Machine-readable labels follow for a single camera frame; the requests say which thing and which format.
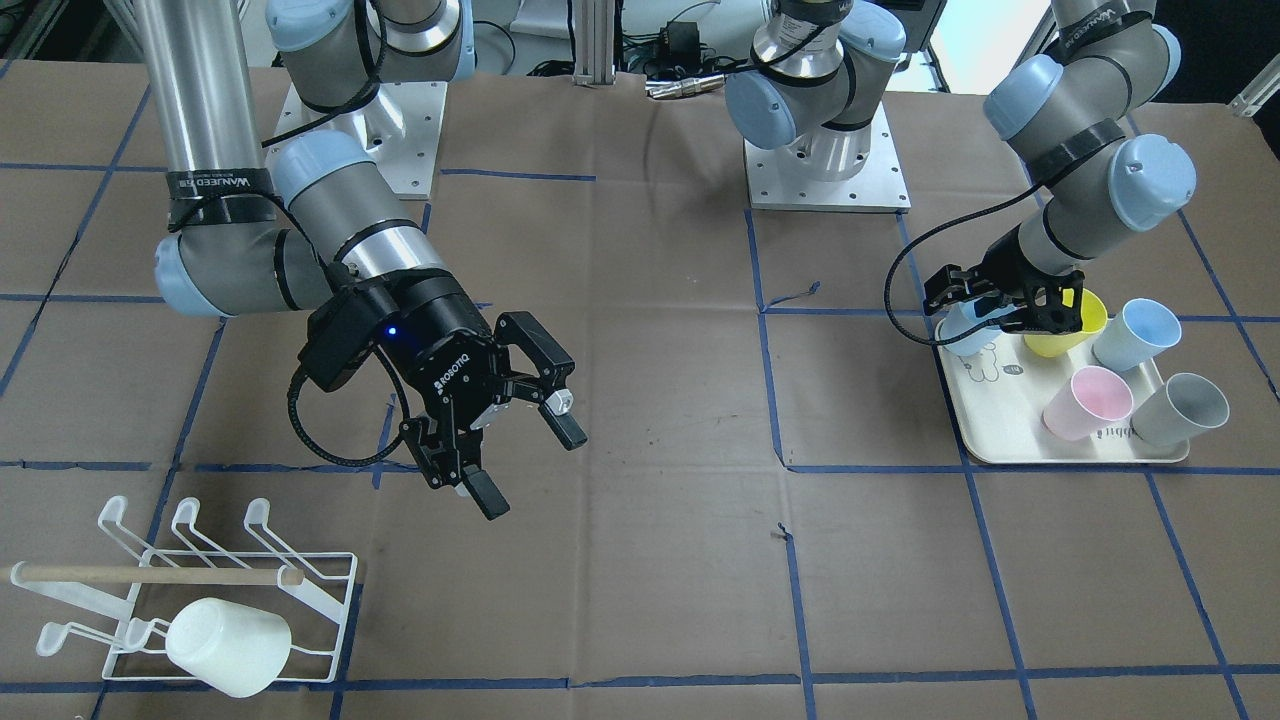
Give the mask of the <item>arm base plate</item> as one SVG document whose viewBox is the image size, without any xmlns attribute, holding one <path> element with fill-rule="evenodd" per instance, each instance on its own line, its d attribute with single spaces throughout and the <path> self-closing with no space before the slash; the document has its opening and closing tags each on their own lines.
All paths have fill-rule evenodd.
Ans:
<svg viewBox="0 0 1280 720">
<path fill-rule="evenodd" d="M 302 79 L 291 87 L 275 133 L 317 119 L 362 85 L 361 79 Z M 369 104 L 339 115 L 324 128 L 343 131 L 360 141 L 397 197 L 429 200 L 447 90 L 443 82 L 384 83 Z"/>
<path fill-rule="evenodd" d="M 906 213 L 913 206 L 883 105 L 851 133 L 819 127 L 781 149 L 742 145 L 755 209 Z"/>
</svg>

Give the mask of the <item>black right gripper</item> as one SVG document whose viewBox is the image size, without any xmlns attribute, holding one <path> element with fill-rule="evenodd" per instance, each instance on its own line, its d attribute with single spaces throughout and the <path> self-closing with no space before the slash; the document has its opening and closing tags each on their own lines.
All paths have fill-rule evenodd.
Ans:
<svg viewBox="0 0 1280 720">
<path fill-rule="evenodd" d="M 334 295 L 308 318 L 300 374 L 332 392 L 371 352 L 383 354 L 422 396 L 424 413 L 406 416 L 399 437 L 431 486 L 460 484 L 489 521 L 509 511 L 481 460 L 483 428 L 509 398 L 538 405 L 566 450 L 588 442 L 567 387 L 575 361 L 531 313 L 500 314 L 494 338 L 449 272 L 397 270 L 364 281 L 347 268 L 326 274 Z M 511 368 L 512 346 L 534 373 Z"/>
</svg>

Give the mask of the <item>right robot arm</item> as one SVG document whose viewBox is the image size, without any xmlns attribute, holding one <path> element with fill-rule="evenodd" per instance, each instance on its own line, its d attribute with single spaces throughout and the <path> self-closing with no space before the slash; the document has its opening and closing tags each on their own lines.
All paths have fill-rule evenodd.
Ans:
<svg viewBox="0 0 1280 720">
<path fill-rule="evenodd" d="M 339 389 L 375 357 L 404 446 L 433 487 L 462 486 L 485 518 L 508 502 L 483 466 L 483 432 L 511 401 L 536 405 L 557 439 L 588 437 L 571 413 L 573 359 L 529 313 L 489 324 L 357 138 L 321 126 L 257 137 L 233 1 L 138 1 L 134 17 L 166 147 L 168 233 L 155 254 L 165 301 L 191 316 L 306 311 L 285 401 L 300 439 L 305 383 Z"/>
</svg>

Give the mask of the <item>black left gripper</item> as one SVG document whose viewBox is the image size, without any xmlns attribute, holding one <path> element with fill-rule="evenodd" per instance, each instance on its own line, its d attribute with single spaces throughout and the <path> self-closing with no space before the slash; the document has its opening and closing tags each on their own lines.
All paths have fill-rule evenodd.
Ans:
<svg viewBox="0 0 1280 720">
<path fill-rule="evenodd" d="M 925 283 L 925 314 L 951 304 L 977 301 L 975 314 L 1012 305 L 998 318 L 1011 333 L 1068 334 L 1082 329 L 1087 233 L 1078 223 L 1025 222 L 964 270 L 948 264 Z"/>
</svg>

